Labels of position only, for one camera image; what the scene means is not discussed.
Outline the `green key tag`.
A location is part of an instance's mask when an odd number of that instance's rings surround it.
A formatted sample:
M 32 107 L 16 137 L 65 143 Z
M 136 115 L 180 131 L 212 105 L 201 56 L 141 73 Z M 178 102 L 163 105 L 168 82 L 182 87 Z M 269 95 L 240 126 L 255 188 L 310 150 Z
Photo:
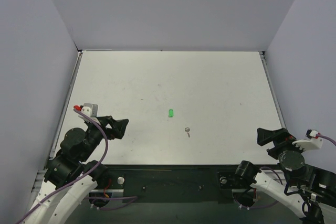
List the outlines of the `green key tag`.
M 173 118 L 174 117 L 174 110 L 173 109 L 169 109 L 169 118 Z

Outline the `silver key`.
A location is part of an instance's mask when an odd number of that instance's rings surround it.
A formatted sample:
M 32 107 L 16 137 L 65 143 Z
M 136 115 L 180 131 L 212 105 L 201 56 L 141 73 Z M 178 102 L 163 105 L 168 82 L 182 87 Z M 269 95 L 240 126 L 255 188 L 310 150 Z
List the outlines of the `silver key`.
M 187 136 L 188 136 L 188 137 L 191 137 L 191 135 L 190 135 L 190 128 L 189 128 L 189 127 L 186 127 L 184 130 L 185 130 L 185 132 L 187 133 Z

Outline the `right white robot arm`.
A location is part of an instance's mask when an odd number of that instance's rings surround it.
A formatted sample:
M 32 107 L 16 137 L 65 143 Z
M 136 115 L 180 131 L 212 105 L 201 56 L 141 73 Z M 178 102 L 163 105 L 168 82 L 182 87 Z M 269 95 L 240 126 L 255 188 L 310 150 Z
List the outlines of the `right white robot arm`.
M 287 129 L 257 129 L 257 144 L 273 143 L 267 154 L 278 161 L 285 183 L 268 176 L 249 161 L 241 161 L 234 179 L 246 189 L 259 190 L 290 209 L 302 223 L 335 223 L 335 173 L 306 163 L 303 152 L 319 150 L 335 140 L 308 129 L 306 138 L 296 139 Z

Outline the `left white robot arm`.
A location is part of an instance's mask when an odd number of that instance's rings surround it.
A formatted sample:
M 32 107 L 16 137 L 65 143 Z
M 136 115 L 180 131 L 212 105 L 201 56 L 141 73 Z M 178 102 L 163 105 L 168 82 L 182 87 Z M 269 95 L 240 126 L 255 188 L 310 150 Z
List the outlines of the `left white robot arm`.
M 81 201 L 95 188 L 108 189 L 112 177 L 102 164 L 108 148 L 98 161 L 88 158 L 100 144 L 124 137 L 128 119 L 111 116 L 94 118 L 80 113 L 87 129 L 79 127 L 66 132 L 60 150 L 47 163 L 44 182 L 31 209 L 18 223 L 64 223 Z

